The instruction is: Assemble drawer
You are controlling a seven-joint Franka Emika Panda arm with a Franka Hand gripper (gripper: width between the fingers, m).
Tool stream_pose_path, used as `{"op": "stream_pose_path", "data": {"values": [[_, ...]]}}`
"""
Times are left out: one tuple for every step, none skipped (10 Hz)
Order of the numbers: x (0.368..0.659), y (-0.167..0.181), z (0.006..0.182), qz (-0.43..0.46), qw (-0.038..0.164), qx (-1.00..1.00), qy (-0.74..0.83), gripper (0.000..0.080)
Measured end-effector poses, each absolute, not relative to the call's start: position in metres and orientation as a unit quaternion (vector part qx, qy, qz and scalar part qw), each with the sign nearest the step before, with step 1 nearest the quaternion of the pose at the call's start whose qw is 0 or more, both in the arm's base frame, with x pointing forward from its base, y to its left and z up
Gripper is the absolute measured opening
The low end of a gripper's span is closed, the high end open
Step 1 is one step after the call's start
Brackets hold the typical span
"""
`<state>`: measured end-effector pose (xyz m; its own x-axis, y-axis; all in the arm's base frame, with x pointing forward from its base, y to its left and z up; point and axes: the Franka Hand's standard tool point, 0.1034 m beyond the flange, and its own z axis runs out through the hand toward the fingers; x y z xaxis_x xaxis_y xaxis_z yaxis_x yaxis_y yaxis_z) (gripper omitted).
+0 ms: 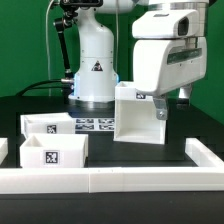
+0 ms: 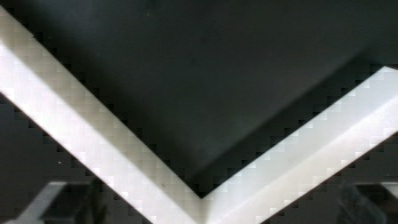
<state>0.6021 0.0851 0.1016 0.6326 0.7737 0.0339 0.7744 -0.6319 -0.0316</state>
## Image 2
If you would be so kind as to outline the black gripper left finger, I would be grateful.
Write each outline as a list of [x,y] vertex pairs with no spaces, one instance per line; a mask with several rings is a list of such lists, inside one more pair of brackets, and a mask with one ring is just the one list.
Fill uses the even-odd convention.
[[11,224],[108,224],[101,183],[50,182]]

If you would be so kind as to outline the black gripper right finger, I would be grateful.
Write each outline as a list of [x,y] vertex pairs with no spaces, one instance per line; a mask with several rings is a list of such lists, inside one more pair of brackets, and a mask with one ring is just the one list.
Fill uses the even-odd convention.
[[341,186],[336,224],[398,224],[398,182]]

